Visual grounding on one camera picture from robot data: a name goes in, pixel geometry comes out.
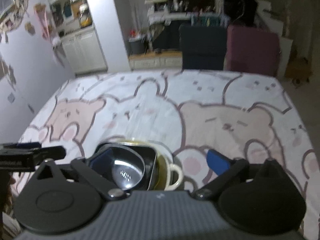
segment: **chair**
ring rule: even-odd
[[[183,69],[223,70],[227,30],[223,27],[181,25]]]
[[[226,70],[276,76],[280,60],[276,33],[230,25],[227,47]]]

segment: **drawer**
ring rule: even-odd
[[[162,68],[182,68],[182,57],[162,57],[160,63]]]
[[[132,69],[152,69],[160,68],[159,58],[134,60],[130,62]]]

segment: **cartoon bear tablecloth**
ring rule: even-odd
[[[216,177],[207,149],[262,163],[273,157],[307,200],[300,231],[319,238],[320,171],[308,133],[279,82],[236,72],[183,71],[104,74],[66,82],[21,137],[43,147],[63,145],[64,160],[90,157],[105,139],[165,144],[182,165],[185,189]],[[31,173],[14,174],[19,194]]]

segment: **shelf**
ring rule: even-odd
[[[154,4],[154,3],[162,3],[167,2],[168,0],[145,0],[144,4]]]

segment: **pot handle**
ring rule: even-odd
[[[178,173],[178,179],[175,183],[173,183],[172,185],[169,185],[165,190],[175,190],[177,189],[177,187],[179,187],[181,185],[181,183],[183,182],[183,178],[184,178],[184,175],[183,175],[183,171],[182,169],[177,165],[177,164],[173,164],[173,163],[170,163],[169,164],[169,169],[170,171],[175,171]]]

